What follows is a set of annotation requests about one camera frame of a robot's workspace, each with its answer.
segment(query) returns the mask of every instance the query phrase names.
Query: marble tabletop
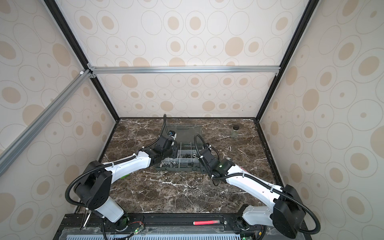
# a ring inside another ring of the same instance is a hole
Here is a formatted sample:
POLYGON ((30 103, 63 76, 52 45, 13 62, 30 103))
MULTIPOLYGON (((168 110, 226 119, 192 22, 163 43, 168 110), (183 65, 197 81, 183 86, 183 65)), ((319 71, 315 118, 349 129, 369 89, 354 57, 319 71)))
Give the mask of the marble tabletop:
MULTIPOLYGON (((223 157, 251 174, 274 183, 262 144, 252 119, 168 119, 168 124, 201 125, 206 142, 223 157), (230 137, 234 124, 237 138, 230 137)), ((162 119, 121 119, 103 162, 131 155, 153 141, 162 119)), ((130 213, 224 213, 237 212, 243 204, 263 206, 242 189, 221 182, 214 186, 208 175, 195 172, 139 170, 111 185, 110 196, 130 213)))

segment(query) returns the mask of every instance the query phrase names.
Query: metal grille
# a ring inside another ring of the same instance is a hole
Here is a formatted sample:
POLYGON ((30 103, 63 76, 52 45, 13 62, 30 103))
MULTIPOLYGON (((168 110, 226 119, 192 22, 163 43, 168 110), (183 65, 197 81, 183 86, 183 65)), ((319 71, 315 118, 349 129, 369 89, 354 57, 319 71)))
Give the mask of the metal grille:
MULTIPOLYGON (((112 234, 109 240, 126 237, 125 234, 112 234)), ((92 235, 68 235, 66 240, 104 240, 102 234, 92 235)), ((240 235, 230 233, 216 234, 147 234, 135 235, 129 240, 240 240, 240 235)))

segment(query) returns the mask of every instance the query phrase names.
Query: red wire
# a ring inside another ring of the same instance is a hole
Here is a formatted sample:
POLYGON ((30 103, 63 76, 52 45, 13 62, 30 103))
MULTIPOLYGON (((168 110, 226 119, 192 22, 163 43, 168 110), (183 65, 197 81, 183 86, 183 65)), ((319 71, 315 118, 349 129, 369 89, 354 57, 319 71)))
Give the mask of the red wire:
POLYGON ((131 224, 133 224, 133 223, 140 223, 141 225, 144 226, 144 223, 143 223, 142 221, 131 222, 131 223, 128 223, 128 225, 131 225, 131 224))

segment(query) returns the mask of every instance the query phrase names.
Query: wallpaper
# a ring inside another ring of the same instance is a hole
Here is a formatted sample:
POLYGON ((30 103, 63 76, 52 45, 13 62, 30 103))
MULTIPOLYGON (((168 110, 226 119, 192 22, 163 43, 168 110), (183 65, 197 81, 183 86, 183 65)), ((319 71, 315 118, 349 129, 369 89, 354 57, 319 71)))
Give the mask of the wallpaper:
POLYGON ((120 117, 254 117, 275 73, 98 74, 120 117))
POLYGON ((82 67, 37 0, 0 1, 0 154, 82 67))
POLYGON ((93 66, 279 65, 307 0, 56 0, 93 66))
POLYGON ((384 235, 383 23, 382 0, 323 1, 261 120, 314 240, 384 235))
POLYGON ((64 192, 98 159, 115 124, 92 86, 82 84, 0 177, 1 240, 51 240, 74 211, 64 192))

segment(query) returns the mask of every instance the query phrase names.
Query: small metal part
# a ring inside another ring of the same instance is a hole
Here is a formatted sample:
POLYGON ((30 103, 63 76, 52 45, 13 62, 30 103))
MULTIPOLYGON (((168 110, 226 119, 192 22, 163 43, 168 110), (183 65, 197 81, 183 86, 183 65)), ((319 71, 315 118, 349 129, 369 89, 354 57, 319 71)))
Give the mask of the small metal part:
POLYGON ((89 217, 91 216, 92 211, 89 209, 86 209, 83 214, 83 219, 81 220, 81 226, 80 226, 80 231, 83 230, 87 226, 89 217))

